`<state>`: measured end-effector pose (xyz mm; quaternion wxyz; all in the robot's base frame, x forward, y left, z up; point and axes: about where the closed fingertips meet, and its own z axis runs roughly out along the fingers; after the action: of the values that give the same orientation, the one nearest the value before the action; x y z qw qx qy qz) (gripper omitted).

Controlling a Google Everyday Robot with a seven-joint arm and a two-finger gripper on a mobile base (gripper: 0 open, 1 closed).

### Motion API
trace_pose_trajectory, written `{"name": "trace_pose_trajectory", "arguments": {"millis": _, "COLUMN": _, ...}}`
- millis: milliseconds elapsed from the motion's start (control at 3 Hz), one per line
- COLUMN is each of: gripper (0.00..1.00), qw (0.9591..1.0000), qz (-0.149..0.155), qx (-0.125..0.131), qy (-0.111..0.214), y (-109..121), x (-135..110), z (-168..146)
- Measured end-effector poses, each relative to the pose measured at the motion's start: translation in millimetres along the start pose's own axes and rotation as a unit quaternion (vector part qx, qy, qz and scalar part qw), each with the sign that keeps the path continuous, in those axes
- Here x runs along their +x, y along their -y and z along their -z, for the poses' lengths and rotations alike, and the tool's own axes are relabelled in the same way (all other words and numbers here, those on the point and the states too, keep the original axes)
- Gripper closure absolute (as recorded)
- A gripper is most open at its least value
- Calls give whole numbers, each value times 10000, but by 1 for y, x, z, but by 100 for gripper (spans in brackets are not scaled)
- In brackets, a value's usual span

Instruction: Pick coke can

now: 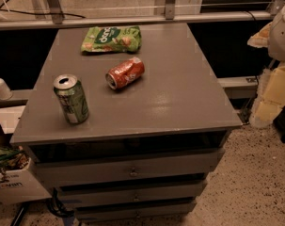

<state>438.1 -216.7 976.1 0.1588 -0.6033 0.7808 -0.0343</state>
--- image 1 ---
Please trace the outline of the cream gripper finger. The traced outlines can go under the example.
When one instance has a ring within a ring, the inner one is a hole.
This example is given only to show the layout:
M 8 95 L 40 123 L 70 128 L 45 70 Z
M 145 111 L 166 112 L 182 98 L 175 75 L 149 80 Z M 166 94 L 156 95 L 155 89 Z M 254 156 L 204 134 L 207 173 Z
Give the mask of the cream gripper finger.
M 267 48 L 271 25 L 272 23 L 265 25 L 259 32 L 251 36 L 247 41 L 247 44 L 255 48 Z

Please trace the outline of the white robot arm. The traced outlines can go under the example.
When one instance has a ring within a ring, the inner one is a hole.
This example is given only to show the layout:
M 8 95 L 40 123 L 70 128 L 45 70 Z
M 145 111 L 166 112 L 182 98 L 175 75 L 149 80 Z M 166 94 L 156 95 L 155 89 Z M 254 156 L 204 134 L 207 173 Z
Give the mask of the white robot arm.
M 285 5 L 272 22 L 249 38 L 247 44 L 267 48 L 269 57 L 285 62 Z

